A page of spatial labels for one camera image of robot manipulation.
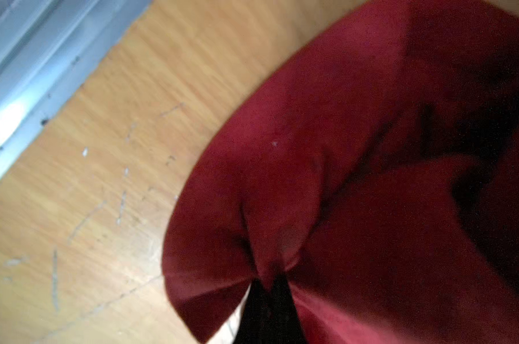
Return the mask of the dark red cloth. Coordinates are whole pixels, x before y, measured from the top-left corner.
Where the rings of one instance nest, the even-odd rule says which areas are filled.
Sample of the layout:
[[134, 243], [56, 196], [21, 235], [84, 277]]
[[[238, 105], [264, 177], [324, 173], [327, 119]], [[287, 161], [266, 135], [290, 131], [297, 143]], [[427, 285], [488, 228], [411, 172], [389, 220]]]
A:
[[162, 270], [201, 343], [282, 279], [309, 343], [519, 343], [519, 17], [347, 14], [209, 143]]

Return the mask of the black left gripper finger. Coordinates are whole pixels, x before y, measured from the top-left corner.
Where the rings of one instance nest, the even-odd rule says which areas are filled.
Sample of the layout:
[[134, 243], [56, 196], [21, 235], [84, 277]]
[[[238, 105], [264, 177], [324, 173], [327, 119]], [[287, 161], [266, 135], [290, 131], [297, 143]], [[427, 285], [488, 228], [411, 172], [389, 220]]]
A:
[[286, 274], [276, 276], [269, 290], [253, 280], [234, 344], [306, 342]]

